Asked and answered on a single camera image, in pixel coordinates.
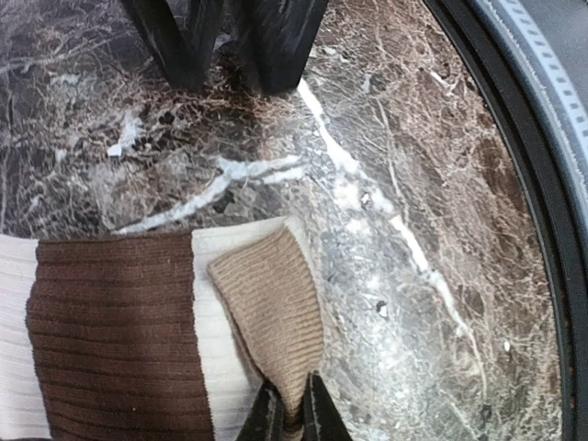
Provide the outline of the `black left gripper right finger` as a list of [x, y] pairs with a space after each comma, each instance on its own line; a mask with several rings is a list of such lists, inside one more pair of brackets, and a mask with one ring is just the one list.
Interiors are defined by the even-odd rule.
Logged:
[[303, 440], [352, 441], [318, 372], [308, 376], [303, 395]]

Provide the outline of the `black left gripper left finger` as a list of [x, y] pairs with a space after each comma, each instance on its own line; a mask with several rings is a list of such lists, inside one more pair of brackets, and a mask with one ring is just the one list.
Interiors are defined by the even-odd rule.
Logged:
[[236, 441], [282, 441], [285, 406], [272, 383], [263, 383]]

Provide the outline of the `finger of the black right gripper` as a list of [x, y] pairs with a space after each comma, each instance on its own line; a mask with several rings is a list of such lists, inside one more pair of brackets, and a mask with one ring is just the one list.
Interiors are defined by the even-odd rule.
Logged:
[[200, 91], [220, 31], [224, 3], [190, 1], [186, 31], [180, 30], [165, 0], [120, 3], [168, 84], [175, 89]]
[[325, 0], [239, 1], [245, 47], [267, 95], [295, 89], [326, 12]]

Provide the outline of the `cream brown block sock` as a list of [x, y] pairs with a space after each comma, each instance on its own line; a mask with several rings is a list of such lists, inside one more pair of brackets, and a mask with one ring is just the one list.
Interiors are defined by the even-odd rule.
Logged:
[[298, 440], [322, 360], [294, 216], [191, 232], [1, 239], [4, 440], [236, 440], [263, 383]]

